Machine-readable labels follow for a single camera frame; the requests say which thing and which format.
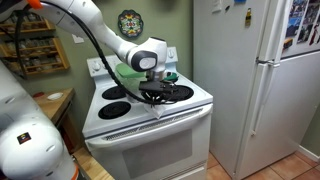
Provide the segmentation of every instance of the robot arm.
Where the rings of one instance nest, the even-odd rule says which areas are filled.
[[[44,0],[72,12],[81,19],[95,38],[114,51],[119,59],[138,72],[147,71],[149,81],[163,80],[167,44],[157,38],[149,38],[145,43],[136,45],[117,36],[103,21],[99,8],[91,0]],[[0,0],[0,21],[4,21],[13,10],[21,10],[26,0]],[[67,32],[80,37],[85,33],[77,23],[60,9],[43,4],[40,9],[32,9]]]

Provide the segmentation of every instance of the white stove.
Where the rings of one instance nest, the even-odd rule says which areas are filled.
[[[106,58],[113,70],[118,63],[121,63],[117,56],[107,56]],[[178,57],[176,49],[174,47],[168,48],[166,69],[171,72],[176,72],[177,61]],[[156,179],[160,179],[166,177],[178,177],[181,175],[182,171],[186,170],[188,172],[195,171],[195,173],[191,173],[190,177],[204,177],[206,158],[209,148],[209,128],[213,100],[210,94],[202,90],[183,75],[177,73],[179,75],[179,79],[175,84],[191,88],[193,90],[193,95],[189,99],[179,101],[171,105],[162,105],[164,108],[163,114],[160,119],[157,119],[154,115],[147,112],[143,103],[132,103],[127,97],[121,97],[118,99],[103,98],[103,94],[110,88],[116,87],[116,84],[113,82],[106,69],[103,68],[104,66],[100,58],[88,59],[87,62],[90,75],[95,80],[96,90],[82,133],[92,155],[105,169],[109,171],[109,173],[111,173],[112,176],[114,176],[114,178],[154,179],[157,177]],[[109,106],[112,103],[119,102],[130,107],[128,112],[110,119],[106,119],[99,115],[102,108]],[[193,126],[190,126],[190,123],[193,125],[195,123],[200,123],[201,125],[198,125],[199,127],[197,128],[199,129],[194,129]],[[172,128],[170,130],[166,129],[167,126],[169,127],[178,124],[181,126],[179,127],[180,130],[179,128]],[[146,139],[143,141],[142,139],[139,140],[138,136],[147,134],[148,136]],[[158,164],[160,165],[154,165],[148,163],[149,161],[146,161],[148,157],[145,157],[146,159],[142,160],[142,162],[138,162],[141,159],[137,160],[134,158],[136,156],[141,156],[141,154],[139,154],[141,151],[143,151],[143,156],[150,156],[149,158],[151,158],[154,151],[151,150],[152,147],[159,144],[156,143],[158,140],[166,137],[171,137],[170,139],[175,142],[179,142],[180,139],[183,146],[189,147],[191,154],[186,152],[183,157],[180,157],[181,155],[174,155],[177,154],[178,151],[181,154],[181,150],[183,149],[180,148],[182,147],[176,146],[173,147],[173,149],[168,149],[168,145],[166,145],[157,148],[163,149],[163,152],[159,153],[164,153],[163,155],[168,155],[168,153],[170,153],[172,156],[178,157],[176,162],[171,162],[175,159],[172,157],[167,160],[165,160],[166,158],[164,158],[164,160],[162,158],[161,160],[158,160]],[[134,151],[134,147],[141,147],[142,149],[135,149],[136,151]]]

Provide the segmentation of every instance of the wooden cabinet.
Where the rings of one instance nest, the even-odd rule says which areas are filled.
[[[34,75],[70,67],[59,38],[54,37],[55,26],[42,17],[29,13],[22,23],[19,39],[20,61],[17,58],[14,40],[17,12],[0,24],[1,60],[7,67],[21,75]]]

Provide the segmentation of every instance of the green wall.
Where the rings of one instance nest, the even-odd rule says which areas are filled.
[[[320,108],[317,109],[301,145],[320,156]]]
[[[127,39],[140,44],[148,37],[159,37],[167,41],[168,46],[176,46],[178,51],[178,71],[186,77],[192,76],[192,0],[95,0],[101,9],[106,24],[122,36],[117,27],[117,17],[123,10],[133,9],[142,16],[144,31],[136,39]],[[95,90],[86,59],[97,57],[95,49],[85,39],[75,44],[71,34],[57,28],[71,68],[66,72],[32,77],[27,81],[19,80],[30,93],[75,88],[73,112],[79,129],[82,129]],[[112,52],[104,48],[106,55]]]

